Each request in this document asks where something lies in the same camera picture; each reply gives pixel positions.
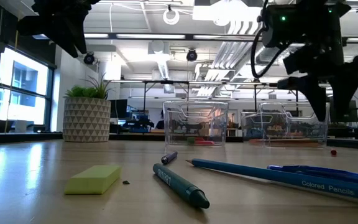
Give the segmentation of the black monitor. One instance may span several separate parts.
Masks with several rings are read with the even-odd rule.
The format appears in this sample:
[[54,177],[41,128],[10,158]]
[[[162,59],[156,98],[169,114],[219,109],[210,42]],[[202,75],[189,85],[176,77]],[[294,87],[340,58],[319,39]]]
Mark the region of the black monitor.
[[125,118],[127,113],[127,100],[111,100],[110,118]]
[[334,107],[333,100],[331,100],[329,114],[332,123],[358,122],[357,106],[355,100],[351,100],[349,102],[348,108],[340,112],[337,112],[337,110]]

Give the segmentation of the green succulent plant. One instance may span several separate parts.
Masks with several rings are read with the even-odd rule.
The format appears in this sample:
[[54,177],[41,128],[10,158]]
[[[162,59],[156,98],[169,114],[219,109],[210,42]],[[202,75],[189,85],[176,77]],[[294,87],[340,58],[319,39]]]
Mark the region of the green succulent plant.
[[114,91],[113,87],[109,87],[109,85],[112,83],[112,80],[105,80],[104,75],[102,75],[100,79],[89,76],[89,79],[85,80],[85,82],[88,82],[91,86],[86,87],[75,85],[72,89],[67,90],[65,97],[85,97],[106,100],[108,98],[109,91]]

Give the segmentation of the yellow eraser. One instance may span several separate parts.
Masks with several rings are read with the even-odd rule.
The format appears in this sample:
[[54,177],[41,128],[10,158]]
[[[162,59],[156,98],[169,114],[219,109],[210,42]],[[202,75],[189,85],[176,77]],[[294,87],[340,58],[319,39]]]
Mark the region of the yellow eraser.
[[65,195],[101,195],[121,176],[121,166],[96,165],[68,180]]

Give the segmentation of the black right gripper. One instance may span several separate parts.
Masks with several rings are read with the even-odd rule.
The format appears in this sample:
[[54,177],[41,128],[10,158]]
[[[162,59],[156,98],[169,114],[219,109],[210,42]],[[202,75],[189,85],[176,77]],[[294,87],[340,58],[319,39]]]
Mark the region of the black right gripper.
[[339,52],[317,51],[312,45],[306,45],[297,51],[307,52],[310,59],[303,70],[303,77],[279,80],[277,88],[299,90],[309,101],[318,121],[326,120],[326,89],[319,86],[320,81],[327,81],[333,89],[333,108],[337,118],[344,117],[349,110],[349,103],[358,89],[358,55],[351,62],[344,62]]

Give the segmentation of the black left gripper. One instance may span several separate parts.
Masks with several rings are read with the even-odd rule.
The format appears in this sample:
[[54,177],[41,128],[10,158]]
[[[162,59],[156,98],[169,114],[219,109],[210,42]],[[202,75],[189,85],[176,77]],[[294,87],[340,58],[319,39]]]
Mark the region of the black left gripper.
[[45,34],[66,53],[77,58],[76,48],[82,54],[87,53],[83,22],[92,5],[99,2],[100,0],[34,0],[31,9],[37,15],[25,16],[19,20],[17,31],[21,35]]

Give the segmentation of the large window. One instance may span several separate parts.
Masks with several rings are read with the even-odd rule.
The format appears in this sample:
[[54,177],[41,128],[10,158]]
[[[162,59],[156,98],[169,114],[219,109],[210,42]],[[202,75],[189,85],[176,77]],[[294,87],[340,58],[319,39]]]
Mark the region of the large window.
[[10,48],[0,53],[0,133],[41,132],[53,70]]

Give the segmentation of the clear plastic bin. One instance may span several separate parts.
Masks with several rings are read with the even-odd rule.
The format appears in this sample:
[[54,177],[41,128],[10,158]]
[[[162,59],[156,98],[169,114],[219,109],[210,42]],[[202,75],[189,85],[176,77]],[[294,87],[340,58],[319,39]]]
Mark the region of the clear plastic bin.
[[163,103],[165,144],[191,145],[188,138],[201,136],[214,141],[213,146],[226,143],[229,104],[222,101],[165,101]]
[[326,120],[318,121],[309,103],[261,103],[257,111],[241,113],[244,141],[251,139],[315,139],[327,144],[329,103]]

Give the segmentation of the teal crayon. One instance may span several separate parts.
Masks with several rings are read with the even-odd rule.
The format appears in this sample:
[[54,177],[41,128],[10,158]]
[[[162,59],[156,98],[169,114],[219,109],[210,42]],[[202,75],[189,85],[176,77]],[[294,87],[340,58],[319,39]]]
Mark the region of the teal crayon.
[[163,182],[191,206],[209,208],[209,200],[206,198],[205,193],[196,185],[161,164],[154,164],[152,169]]

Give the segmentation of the blue colored pencil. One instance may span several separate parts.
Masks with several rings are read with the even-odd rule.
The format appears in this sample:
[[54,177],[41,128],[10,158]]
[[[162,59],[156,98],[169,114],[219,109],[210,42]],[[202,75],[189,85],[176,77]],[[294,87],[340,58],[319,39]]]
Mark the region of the blue colored pencil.
[[204,159],[191,159],[188,162],[195,167],[271,180],[328,194],[358,199],[358,184],[353,182]]

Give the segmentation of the white triangle-patterned plant pot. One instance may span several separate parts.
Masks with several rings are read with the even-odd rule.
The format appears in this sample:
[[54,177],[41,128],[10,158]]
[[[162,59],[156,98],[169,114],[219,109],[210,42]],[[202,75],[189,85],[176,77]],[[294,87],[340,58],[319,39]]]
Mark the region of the white triangle-patterned plant pot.
[[99,98],[68,97],[63,113],[63,140],[106,142],[109,140],[111,102]]

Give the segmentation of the blue pen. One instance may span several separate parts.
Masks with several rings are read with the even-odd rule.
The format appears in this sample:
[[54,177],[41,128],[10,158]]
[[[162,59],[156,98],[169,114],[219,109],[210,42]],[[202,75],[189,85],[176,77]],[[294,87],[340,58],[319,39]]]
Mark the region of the blue pen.
[[358,184],[358,173],[349,172],[345,170],[329,169],[329,168],[315,167],[315,166],[300,166],[300,165],[297,166],[269,165],[267,166],[267,169],[311,175],[317,177],[325,177],[325,178],[336,179],[346,182],[353,182]]

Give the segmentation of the orange pencil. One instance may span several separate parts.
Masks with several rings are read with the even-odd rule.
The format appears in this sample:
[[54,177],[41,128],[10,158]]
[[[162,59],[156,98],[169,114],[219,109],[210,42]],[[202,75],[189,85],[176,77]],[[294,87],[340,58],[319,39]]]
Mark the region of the orange pencil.
[[315,139],[251,139],[250,144],[266,147],[324,147],[325,142]]

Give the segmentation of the person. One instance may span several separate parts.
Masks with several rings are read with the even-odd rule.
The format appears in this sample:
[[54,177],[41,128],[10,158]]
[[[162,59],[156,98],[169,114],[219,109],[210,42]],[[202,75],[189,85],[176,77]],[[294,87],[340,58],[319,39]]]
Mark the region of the person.
[[160,112],[161,115],[161,120],[157,123],[157,125],[155,126],[156,129],[165,129],[164,128],[164,113],[163,110]]

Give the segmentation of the black background table frame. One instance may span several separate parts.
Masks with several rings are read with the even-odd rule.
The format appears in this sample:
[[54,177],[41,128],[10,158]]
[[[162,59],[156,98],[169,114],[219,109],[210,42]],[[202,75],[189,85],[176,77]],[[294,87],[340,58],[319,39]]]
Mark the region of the black background table frame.
[[[190,85],[195,85],[195,84],[200,84],[200,85],[212,85],[212,86],[224,86],[224,85],[239,85],[239,86],[250,86],[251,89],[254,91],[254,97],[253,97],[253,101],[254,101],[254,110],[257,111],[257,107],[258,107],[258,103],[260,103],[261,101],[266,101],[266,99],[257,99],[257,86],[261,85],[261,86],[269,86],[272,87],[271,83],[258,83],[258,82],[195,82],[195,81],[180,81],[180,80],[142,80],[141,83],[144,84],[144,95],[143,95],[143,111],[145,113],[145,107],[146,107],[146,95],[147,92],[156,84],[169,84],[169,85],[181,85],[184,84],[187,86],[187,89],[185,89],[186,92],[186,97],[182,98],[186,101],[188,101],[190,99],[189,97],[189,90],[190,90]],[[282,101],[292,101],[291,99],[284,99],[284,100],[272,100],[272,101],[277,101],[277,102],[282,102]]]

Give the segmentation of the long ceiling light bar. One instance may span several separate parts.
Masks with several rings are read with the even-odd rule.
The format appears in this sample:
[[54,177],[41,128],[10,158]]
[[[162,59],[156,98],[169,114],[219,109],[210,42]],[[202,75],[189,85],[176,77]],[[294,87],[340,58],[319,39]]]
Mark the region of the long ceiling light bar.
[[[44,34],[33,35],[39,40],[48,40]],[[220,34],[152,34],[152,33],[85,33],[89,40],[185,40],[185,41],[227,41],[252,42],[254,35],[220,35]],[[358,37],[343,37],[348,44],[358,44]]]

